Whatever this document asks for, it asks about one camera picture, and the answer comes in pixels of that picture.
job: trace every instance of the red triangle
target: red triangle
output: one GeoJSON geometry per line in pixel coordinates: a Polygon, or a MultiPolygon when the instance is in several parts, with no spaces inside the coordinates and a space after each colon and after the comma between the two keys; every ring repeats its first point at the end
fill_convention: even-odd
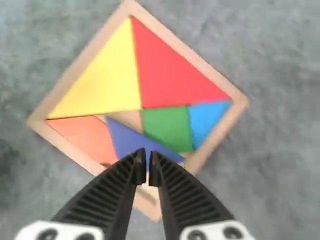
{"type": "Polygon", "coordinates": [[[229,97],[135,17],[131,17],[142,106],[192,105],[229,97]]]}

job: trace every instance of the orange piece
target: orange piece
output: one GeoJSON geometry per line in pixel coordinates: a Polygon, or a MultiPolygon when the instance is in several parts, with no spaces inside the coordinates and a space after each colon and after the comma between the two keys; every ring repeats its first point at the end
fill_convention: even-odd
{"type": "Polygon", "coordinates": [[[46,120],[74,146],[100,164],[113,164],[115,153],[108,126],[95,116],[80,116],[46,120]]]}

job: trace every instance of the gray fabric surface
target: gray fabric surface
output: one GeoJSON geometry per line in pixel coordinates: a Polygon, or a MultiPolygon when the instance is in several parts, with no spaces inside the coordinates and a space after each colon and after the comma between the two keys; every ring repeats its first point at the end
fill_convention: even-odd
{"type": "MultiPolygon", "coordinates": [[[[250,98],[198,179],[259,240],[318,239],[320,2],[141,0],[250,98]]],[[[50,219],[93,177],[24,124],[119,4],[0,0],[0,238],[50,219]]],[[[128,240],[164,239],[133,210],[128,240]]]]}

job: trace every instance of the wooden piece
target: wooden piece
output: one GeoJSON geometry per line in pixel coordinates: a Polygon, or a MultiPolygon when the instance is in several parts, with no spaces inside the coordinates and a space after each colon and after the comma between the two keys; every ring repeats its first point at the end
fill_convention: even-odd
{"type": "Polygon", "coordinates": [[[108,127],[97,117],[51,119],[47,124],[96,162],[111,165],[118,160],[108,127]]]}
{"type": "Polygon", "coordinates": [[[144,134],[176,152],[193,151],[187,106],[142,110],[144,134]]]}
{"type": "Polygon", "coordinates": [[[142,106],[158,108],[229,99],[185,58],[131,18],[142,106]]]}
{"type": "MultiPolygon", "coordinates": [[[[105,169],[104,166],[91,159],[87,154],[83,153],[50,127],[46,122],[46,118],[53,108],[61,101],[62,97],[68,92],[74,82],[80,77],[83,70],[87,68],[88,64],[100,52],[108,39],[130,16],[135,17],[143,23],[174,51],[184,57],[206,78],[225,92],[232,101],[232,105],[229,107],[226,114],[208,135],[201,147],[190,154],[184,161],[184,168],[195,175],[205,164],[206,159],[210,156],[211,152],[236,123],[237,119],[248,106],[249,101],[247,97],[222,74],[205,62],[197,53],[185,45],[169,29],[162,25],[134,0],[124,0],[78,58],[64,72],[52,91],[29,116],[27,124],[36,133],[94,176],[100,174],[105,169]]],[[[134,197],[133,206],[142,211],[150,219],[157,221],[161,217],[160,202],[149,196],[148,191],[145,191],[139,186],[134,197]]]]}
{"type": "Polygon", "coordinates": [[[230,101],[218,101],[188,107],[192,143],[195,149],[201,146],[230,104],[230,101]]]}
{"type": "Polygon", "coordinates": [[[49,119],[141,108],[132,24],[126,19],[92,59],[49,119]]]}
{"type": "Polygon", "coordinates": [[[185,160],[170,148],[134,131],[132,128],[127,127],[110,117],[106,118],[106,123],[108,125],[118,159],[125,157],[139,148],[145,148],[147,171],[149,171],[149,158],[151,151],[158,151],[177,163],[182,163],[185,160]]]}

